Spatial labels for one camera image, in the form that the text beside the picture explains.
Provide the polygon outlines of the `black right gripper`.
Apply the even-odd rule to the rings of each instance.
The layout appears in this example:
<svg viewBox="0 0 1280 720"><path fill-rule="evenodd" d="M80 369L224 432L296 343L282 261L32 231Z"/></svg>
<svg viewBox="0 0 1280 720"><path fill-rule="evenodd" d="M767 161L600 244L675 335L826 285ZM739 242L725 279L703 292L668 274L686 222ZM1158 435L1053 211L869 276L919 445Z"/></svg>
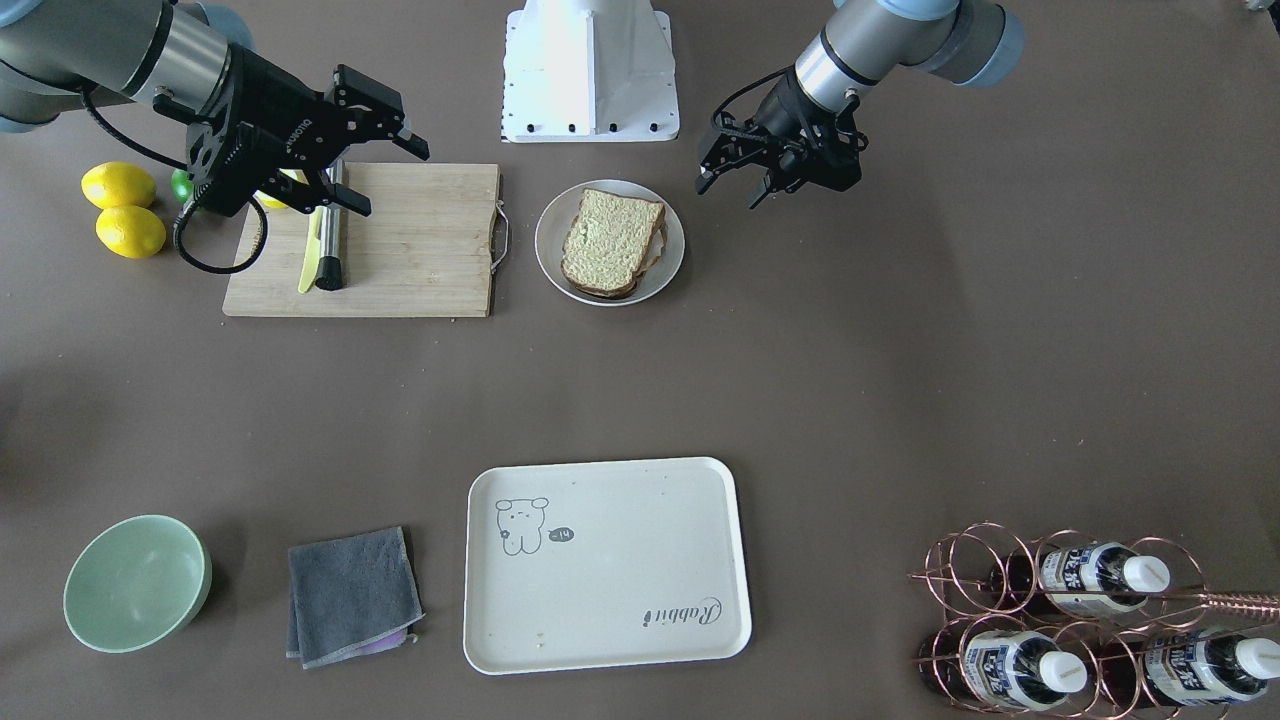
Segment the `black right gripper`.
<svg viewBox="0 0 1280 720"><path fill-rule="evenodd" d="M225 74L204 110L170 95L155 97L157 113L187 124L186 169L197 206L233 217L257 191L310 214L338 206L370 217L369 197L329 179L330 165L352 145L390 140L417 159L430 159L425 138L406 126L401 95L347 65L338 65L324 94L239 45L230 46ZM306 182L280 169L300 170Z"/></svg>

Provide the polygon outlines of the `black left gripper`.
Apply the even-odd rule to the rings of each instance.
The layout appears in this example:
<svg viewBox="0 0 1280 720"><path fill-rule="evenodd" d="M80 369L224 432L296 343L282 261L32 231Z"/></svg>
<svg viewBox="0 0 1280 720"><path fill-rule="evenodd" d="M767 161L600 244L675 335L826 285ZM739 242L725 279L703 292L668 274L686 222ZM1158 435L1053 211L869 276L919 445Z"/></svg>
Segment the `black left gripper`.
<svg viewBox="0 0 1280 720"><path fill-rule="evenodd" d="M755 114L739 120L728 105L772 82ZM832 113L804 92L796 70L781 68L731 94L710 115L710 128L700 142L700 167L695 193L703 196L730 170L748 165L765 169L748 193L748 208L756 209L774 193L794 193L804 184L844 192L861 179L859 155L868 138L858 131L854 99Z"/></svg>

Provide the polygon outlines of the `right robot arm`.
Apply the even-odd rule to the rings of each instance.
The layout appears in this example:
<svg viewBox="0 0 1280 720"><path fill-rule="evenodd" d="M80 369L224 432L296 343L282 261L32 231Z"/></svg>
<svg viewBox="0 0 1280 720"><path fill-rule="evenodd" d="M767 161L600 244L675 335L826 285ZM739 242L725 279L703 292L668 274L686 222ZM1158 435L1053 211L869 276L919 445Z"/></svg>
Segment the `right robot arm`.
<svg viewBox="0 0 1280 720"><path fill-rule="evenodd" d="M264 59L224 6L175 1L5 1L3 129L82 108L138 102L187 128L196 204L221 217L256 195L308 211L370 201L328 179L352 145L389 140L428 159L393 88L346 65L325 91Z"/></svg>

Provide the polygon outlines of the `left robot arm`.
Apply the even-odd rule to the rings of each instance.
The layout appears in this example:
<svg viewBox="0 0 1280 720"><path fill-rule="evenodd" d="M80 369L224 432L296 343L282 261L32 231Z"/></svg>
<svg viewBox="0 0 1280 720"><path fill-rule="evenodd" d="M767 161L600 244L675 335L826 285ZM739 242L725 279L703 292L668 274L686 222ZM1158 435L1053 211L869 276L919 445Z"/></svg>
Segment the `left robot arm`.
<svg viewBox="0 0 1280 720"><path fill-rule="evenodd" d="M893 68L984 88L1015 69L1024 47L1020 19L993 1L841 1L794 64L762 79L769 91L751 117L737 119L726 104L712 113L695 190L750 165L764 170L751 208L805 184L850 190L868 143L855 111Z"/></svg>

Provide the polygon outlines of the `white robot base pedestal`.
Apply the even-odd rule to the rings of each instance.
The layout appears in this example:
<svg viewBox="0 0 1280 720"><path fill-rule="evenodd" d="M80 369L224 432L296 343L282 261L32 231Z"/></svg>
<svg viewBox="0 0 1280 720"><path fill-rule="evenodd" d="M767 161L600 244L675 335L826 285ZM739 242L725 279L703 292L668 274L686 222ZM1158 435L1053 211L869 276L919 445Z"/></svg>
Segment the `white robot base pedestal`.
<svg viewBox="0 0 1280 720"><path fill-rule="evenodd" d="M678 137L671 19L649 1L526 1L506 18L503 69L508 143Z"/></svg>

